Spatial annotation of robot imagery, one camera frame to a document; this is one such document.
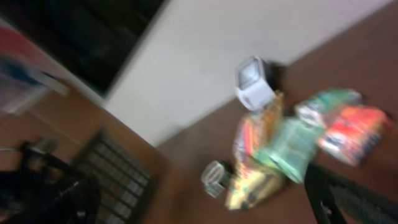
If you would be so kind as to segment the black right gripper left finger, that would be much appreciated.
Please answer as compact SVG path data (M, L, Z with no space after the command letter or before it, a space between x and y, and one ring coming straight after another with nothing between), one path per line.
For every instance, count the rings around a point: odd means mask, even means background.
M48 184L1 174L1 223L96 223L100 201L92 175Z

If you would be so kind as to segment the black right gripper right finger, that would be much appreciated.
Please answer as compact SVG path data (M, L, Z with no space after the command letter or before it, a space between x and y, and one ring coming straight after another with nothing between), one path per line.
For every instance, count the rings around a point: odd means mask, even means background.
M316 163L304 186L318 223L346 223L345 213L358 223L397 224L397 203Z

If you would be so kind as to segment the green snack packet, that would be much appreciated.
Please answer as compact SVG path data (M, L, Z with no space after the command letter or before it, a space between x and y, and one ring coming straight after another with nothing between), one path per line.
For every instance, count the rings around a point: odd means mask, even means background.
M253 157L265 166L279 169L290 180L300 184L317 153L315 141L322 132L323 128L301 119L286 118L271 143L261 147Z

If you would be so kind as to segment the orange red snack packet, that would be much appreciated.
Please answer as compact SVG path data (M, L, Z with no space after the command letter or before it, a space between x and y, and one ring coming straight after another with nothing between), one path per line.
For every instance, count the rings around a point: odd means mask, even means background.
M347 106L318 139L318 146L345 164L358 165L393 124L383 110Z

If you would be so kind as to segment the large orange white snack bag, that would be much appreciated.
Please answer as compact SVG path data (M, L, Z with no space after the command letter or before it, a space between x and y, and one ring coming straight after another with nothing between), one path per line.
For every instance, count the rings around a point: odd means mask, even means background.
M230 211L255 207L285 183L285 175L269 156L282 123L283 100L278 91L265 108L245 114L239 122L233 146L235 174L225 202Z

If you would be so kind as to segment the teal white packet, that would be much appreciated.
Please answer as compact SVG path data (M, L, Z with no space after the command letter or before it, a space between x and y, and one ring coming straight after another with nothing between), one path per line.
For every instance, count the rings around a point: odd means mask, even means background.
M332 88L318 92L295 105L296 115L304 122L327 127L346 106L362 103L362 95L352 89Z

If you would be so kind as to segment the dark green Zam-Buk box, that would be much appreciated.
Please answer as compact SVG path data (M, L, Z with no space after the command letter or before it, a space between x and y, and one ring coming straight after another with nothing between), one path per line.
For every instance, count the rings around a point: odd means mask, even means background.
M211 161L201 174L201 182L205 192L213 198L219 197L228 187L233 174L234 167L229 161Z

